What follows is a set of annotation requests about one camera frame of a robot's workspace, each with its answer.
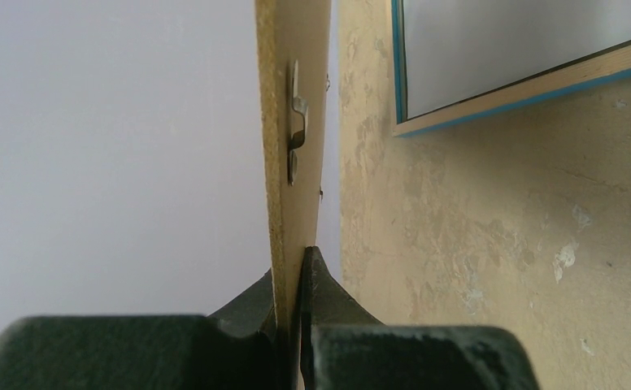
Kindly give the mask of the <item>brown cardboard backing board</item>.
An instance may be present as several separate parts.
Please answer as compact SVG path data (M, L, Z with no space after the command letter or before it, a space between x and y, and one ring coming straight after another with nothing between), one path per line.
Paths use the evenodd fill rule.
M328 88L329 1L255 2L279 384L298 382L298 294L316 242Z

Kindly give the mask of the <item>blue wooden picture frame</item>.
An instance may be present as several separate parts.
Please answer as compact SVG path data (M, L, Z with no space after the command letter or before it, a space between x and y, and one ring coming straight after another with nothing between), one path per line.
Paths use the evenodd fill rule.
M460 124L631 76L631 41L627 41L410 118L407 115L403 2L389 1L386 4L388 36L393 49L390 61L392 132L396 136Z

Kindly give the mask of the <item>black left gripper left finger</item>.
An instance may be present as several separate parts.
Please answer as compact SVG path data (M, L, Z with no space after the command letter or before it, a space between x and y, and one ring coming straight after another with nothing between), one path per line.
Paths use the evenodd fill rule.
M210 315L34 316L0 333L0 389L275 389L272 277Z

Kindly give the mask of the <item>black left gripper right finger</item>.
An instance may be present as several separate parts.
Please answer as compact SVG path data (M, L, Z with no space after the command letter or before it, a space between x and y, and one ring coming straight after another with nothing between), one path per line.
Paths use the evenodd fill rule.
M491 326L385 325L304 252L300 368L308 389L537 389L528 354Z

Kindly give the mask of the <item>hot air balloon photo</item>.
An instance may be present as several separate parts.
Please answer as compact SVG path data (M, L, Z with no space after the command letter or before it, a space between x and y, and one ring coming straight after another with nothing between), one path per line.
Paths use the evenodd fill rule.
M407 115L631 41L631 0L404 1Z

